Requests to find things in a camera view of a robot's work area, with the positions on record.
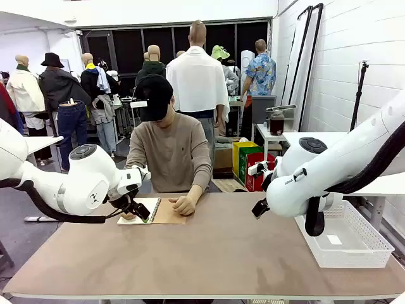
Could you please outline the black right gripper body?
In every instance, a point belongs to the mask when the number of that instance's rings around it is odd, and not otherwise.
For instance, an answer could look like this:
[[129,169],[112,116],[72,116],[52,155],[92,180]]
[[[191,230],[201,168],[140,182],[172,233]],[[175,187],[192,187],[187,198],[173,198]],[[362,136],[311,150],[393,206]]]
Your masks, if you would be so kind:
[[274,172],[265,172],[263,174],[263,182],[261,184],[261,188],[264,192],[267,192],[268,186],[273,180]]

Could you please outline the spiral notebook brown cover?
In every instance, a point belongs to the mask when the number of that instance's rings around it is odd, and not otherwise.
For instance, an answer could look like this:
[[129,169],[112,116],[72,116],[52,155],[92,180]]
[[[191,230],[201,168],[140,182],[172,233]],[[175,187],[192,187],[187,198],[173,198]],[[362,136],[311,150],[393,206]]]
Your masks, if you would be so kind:
[[136,217],[127,220],[120,217],[117,221],[118,225],[143,225],[143,224],[184,224],[186,218],[176,213],[172,207],[172,203],[166,198],[136,198],[136,203],[142,203],[150,212],[148,220],[145,222],[141,218]]

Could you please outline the person's left hand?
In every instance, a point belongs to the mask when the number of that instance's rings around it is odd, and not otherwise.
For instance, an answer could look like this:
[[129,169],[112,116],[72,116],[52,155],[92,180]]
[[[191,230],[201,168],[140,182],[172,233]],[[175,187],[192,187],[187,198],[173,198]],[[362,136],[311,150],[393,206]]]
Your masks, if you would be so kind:
[[168,201],[172,204],[173,211],[182,216],[189,216],[196,210],[196,200],[191,196],[169,198]]

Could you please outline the yellow bag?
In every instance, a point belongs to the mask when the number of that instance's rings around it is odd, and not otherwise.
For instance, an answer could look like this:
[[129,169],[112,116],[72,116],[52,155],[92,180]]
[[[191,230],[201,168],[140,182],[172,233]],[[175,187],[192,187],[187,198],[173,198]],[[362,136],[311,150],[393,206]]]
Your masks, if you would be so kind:
[[238,177],[239,176],[239,149],[240,148],[250,148],[250,147],[256,147],[257,144],[255,144],[252,141],[244,141],[244,142],[234,142],[232,144],[232,165],[233,165],[233,171],[234,174]]

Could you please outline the seated person beige sweater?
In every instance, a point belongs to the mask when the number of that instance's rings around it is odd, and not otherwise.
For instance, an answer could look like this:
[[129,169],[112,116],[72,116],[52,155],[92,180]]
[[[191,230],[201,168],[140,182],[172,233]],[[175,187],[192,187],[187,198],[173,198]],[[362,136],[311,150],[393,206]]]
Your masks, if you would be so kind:
[[147,165],[157,193],[184,193],[196,167],[205,163],[212,166],[200,121],[175,112],[170,103],[164,119],[142,122],[133,130],[125,168]]

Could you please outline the blue jeans leg mannequin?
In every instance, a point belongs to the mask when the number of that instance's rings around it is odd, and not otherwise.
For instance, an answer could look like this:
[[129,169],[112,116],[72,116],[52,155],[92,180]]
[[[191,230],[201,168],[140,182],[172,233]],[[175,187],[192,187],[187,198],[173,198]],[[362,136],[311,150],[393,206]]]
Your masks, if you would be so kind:
[[87,143],[87,110],[83,101],[60,104],[57,114],[58,134],[63,137],[59,150],[61,154],[61,169],[69,171],[69,154],[72,152],[72,134],[76,134],[77,145]]

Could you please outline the mannequin in blue floral shirt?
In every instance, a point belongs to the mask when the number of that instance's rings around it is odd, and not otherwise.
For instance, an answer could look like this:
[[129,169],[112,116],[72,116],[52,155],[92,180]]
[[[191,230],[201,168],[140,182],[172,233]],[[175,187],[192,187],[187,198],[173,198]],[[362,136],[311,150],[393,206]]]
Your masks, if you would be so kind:
[[241,97],[270,96],[276,82],[276,63],[266,51],[266,42],[258,39],[255,42],[257,56],[252,59],[245,71],[245,81]]

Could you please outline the black baseball cap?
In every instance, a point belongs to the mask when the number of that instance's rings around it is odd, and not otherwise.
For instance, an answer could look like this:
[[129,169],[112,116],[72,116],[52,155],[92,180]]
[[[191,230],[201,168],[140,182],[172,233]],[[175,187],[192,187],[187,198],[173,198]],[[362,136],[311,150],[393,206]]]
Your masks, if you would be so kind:
[[166,117],[173,88],[163,76],[150,74],[141,78],[136,85],[135,97],[138,101],[146,102],[146,106],[140,108],[141,121],[155,122]]

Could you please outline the white plastic mesh basket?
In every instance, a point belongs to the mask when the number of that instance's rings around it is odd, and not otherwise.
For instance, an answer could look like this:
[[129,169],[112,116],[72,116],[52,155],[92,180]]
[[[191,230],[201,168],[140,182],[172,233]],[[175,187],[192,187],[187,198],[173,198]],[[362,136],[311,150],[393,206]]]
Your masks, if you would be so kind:
[[[305,216],[295,221],[321,268],[384,268],[394,247],[360,214],[350,202],[324,213],[325,228],[317,237],[305,230]],[[327,234],[337,235],[342,245],[330,244]]]

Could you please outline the mannequin with white shawl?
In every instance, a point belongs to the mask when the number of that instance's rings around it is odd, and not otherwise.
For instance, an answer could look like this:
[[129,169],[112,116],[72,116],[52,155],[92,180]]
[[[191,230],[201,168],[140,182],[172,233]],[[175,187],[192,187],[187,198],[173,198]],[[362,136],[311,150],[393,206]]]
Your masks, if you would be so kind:
[[190,47],[166,66],[166,79],[173,87],[175,111],[198,119],[208,140],[210,158],[215,158],[215,129],[225,123],[230,111],[221,63],[204,50],[206,26],[192,23]]

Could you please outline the black framed backdrop panels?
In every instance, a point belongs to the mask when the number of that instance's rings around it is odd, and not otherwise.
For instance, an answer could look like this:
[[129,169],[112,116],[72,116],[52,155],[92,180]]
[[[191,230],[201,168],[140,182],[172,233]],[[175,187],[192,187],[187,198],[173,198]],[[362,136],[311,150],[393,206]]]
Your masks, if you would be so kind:
[[281,98],[282,106],[293,107],[289,122],[294,131],[302,127],[322,13],[322,3],[308,6],[298,15],[294,28]]

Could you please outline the mannequin with black bucket hat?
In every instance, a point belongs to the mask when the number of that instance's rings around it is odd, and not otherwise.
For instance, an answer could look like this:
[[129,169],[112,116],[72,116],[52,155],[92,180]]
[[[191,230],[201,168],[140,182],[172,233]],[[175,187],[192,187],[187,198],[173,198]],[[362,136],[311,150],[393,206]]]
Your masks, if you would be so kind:
[[71,98],[82,101],[86,106],[91,104],[90,96],[77,78],[63,70],[64,66],[57,54],[46,53],[41,65],[45,70],[39,75],[39,87],[49,111],[57,111],[60,104],[67,103]]

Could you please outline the mannequin with green hat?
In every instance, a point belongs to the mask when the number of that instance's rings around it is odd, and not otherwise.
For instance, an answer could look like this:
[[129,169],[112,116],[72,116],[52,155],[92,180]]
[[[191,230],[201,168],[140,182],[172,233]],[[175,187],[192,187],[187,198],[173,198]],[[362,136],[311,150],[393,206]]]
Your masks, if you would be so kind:
[[223,46],[215,45],[212,48],[211,57],[221,63],[225,83],[227,85],[227,91],[229,96],[236,96],[239,88],[239,77],[229,67],[225,66],[224,60],[227,59],[230,54],[223,48]]

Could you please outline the mannequin in cream jacket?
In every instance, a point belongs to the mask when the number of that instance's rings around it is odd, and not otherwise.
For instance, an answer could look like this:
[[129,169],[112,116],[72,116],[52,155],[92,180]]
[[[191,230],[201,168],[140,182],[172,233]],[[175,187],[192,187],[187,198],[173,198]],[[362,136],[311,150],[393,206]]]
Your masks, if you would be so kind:
[[46,136],[46,126],[38,114],[46,110],[44,97],[37,77],[28,69],[29,59],[25,55],[16,55],[16,70],[11,73],[6,84],[7,92],[25,118],[30,136]]

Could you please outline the red garment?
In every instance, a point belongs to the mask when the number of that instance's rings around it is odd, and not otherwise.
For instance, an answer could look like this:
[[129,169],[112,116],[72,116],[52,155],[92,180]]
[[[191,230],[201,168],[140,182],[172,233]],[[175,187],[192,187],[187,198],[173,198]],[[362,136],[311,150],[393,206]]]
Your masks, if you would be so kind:
[[19,112],[16,110],[4,84],[0,81],[0,118],[14,127],[23,135],[23,123]]

